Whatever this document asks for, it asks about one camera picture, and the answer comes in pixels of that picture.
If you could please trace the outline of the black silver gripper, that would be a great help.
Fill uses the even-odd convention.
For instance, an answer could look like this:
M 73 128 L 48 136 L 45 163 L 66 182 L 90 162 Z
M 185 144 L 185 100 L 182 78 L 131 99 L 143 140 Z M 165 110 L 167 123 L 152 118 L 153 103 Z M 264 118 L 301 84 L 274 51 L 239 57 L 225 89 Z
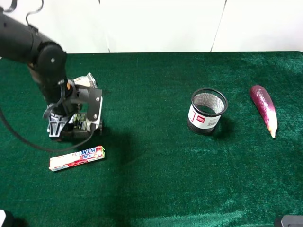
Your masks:
M 103 131 L 101 89 L 79 89 L 64 102 L 66 116 L 51 113 L 47 132 L 56 141 L 86 139 Z

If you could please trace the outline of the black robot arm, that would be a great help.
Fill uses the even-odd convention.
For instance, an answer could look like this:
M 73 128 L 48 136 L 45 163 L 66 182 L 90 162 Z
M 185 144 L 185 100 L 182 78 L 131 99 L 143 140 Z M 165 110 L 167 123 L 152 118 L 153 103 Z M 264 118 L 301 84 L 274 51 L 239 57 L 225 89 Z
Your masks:
M 91 73 L 68 79 L 67 53 L 32 25 L 0 11 L 0 55 L 28 66 L 47 103 L 43 118 L 53 140 L 86 139 L 102 133 L 102 90 Z

